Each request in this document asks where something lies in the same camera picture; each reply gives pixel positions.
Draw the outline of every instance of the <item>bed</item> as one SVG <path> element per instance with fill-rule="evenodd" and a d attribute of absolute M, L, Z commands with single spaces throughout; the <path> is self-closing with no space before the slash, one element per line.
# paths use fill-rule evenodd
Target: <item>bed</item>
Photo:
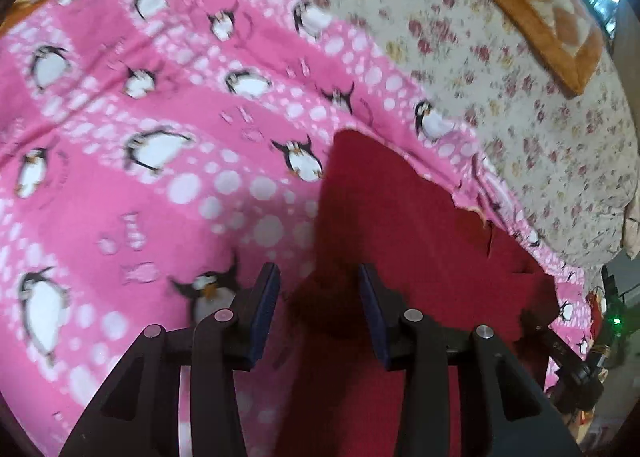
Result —
<path fill-rule="evenodd" d="M 442 113 L 478 128 L 531 224 L 590 285 L 620 250 L 638 182 L 636 132 L 609 55 L 584 94 L 567 97 L 492 0 L 313 1 L 366 29 Z"/>

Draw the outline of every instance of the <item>red cloth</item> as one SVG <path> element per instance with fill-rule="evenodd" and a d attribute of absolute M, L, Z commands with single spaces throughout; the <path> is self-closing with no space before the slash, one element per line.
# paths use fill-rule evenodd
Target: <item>red cloth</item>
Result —
<path fill-rule="evenodd" d="M 559 313 L 553 278 L 514 239 L 455 208 L 449 193 L 398 154 L 353 131 L 334 139 L 316 256 L 316 271 L 289 301 L 306 335 L 276 457 L 394 453 L 404 374 L 385 373 L 374 358 L 358 296 L 360 263 L 374 263 L 408 306 L 442 325 L 471 331 L 486 323 L 509 344 L 521 338 L 522 309 L 549 323 Z M 542 384 L 546 358 L 526 360 Z M 450 373 L 452 456 L 460 453 L 454 379 Z"/>

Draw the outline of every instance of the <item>pink fish print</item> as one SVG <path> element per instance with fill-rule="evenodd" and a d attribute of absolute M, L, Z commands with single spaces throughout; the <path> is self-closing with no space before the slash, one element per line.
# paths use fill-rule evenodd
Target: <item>pink fish print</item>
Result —
<path fill-rule="evenodd" d="M 151 283 L 158 280 L 160 271 L 153 262 L 143 262 L 139 265 L 123 267 L 124 283 L 129 285 L 131 282 Z"/>
<path fill-rule="evenodd" d="M 127 244 L 134 251 L 140 251 L 146 244 L 146 235 L 140 231 L 138 212 L 126 213 L 122 216 L 127 228 Z"/>
<path fill-rule="evenodd" d="M 260 143 L 264 136 L 258 129 L 244 129 L 241 134 L 242 139 L 248 142 Z"/>
<path fill-rule="evenodd" d="M 115 255 L 118 252 L 116 241 L 107 235 L 100 237 L 96 244 L 98 244 L 98 249 L 103 255 Z"/>
<path fill-rule="evenodd" d="M 244 121 L 246 123 L 253 123 L 254 122 L 254 117 L 249 114 L 247 111 L 245 111 L 242 107 L 238 107 L 238 110 L 240 111 L 240 114 L 242 115 L 242 119 L 244 119 Z"/>

